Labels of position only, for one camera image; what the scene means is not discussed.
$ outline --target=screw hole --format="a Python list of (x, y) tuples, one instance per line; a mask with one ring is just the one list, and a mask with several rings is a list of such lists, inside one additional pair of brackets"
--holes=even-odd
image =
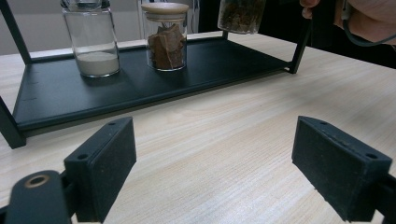
[(375, 154), (367, 153), (366, 157), (371, 158), (371, 159), (378, 159), (378, 157)]
[(79, 159), (79, 160), (84, 160), (84, 159), (86, 159), (87, 157), (88, 157), (87, 154), (82, 154), (82, 155), (79, 155), (79, 156), (77, 157), (77, 159)]
[(37, 175), (25, 182), (25, 187), (28, 189), (37, 188), (49, 181), (50, 177), (47, 175)]

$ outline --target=human hand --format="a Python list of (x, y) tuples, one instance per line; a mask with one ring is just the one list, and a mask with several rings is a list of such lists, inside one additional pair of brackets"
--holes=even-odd
[[(300, 0), (303, 17), (312, 19), (312, 8), (320, 0)], [(349, 30), (366, 40), (376, 42), (396, 34), (396, 1), (348, 0), (352, 6), (348, 19)], [(343, 0), (335, 0), (334, 25), (343, 28), (341, 13)], [(386, 44), (396, 45), (396, 39)]]

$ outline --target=jar lid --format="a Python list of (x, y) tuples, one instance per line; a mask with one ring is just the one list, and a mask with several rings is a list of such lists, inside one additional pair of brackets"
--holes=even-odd
[(189, 6), (180, 3), (145, 3), (142, 9), (153, 14), (179, 14), (189, 10)]

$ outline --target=shelf tray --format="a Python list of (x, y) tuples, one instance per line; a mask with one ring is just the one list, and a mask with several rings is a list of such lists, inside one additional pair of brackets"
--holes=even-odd
[(189, 40), (187, 66), (158, 72), (147, 66), (144, 46), (120, 50), (121, 71), (110, 77), (79, 74), (73, 57), (27, 64), (13, 117), (22, 131), (104, 115), (288, 67), (224, 38)]

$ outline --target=white wall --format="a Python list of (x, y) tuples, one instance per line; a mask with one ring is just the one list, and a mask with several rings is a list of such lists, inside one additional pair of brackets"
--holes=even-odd
[[(62, 16), (59, 0), (7, 0), (20, 27), (23, 39), (30, 52), (47, 49), (70, 48), (71, 43)], [(177, 0), (189, 3), (189, 33), (192, 33), (192, 0)], [(111, 10), (119, 42), (141, 39), (142, 26), (138, 2), (140, 0), (111, 0)], [(195, 10), (198, 22), (199, 10)], [(18, 49), (0, 13), (0, 55), (18, 53)]]

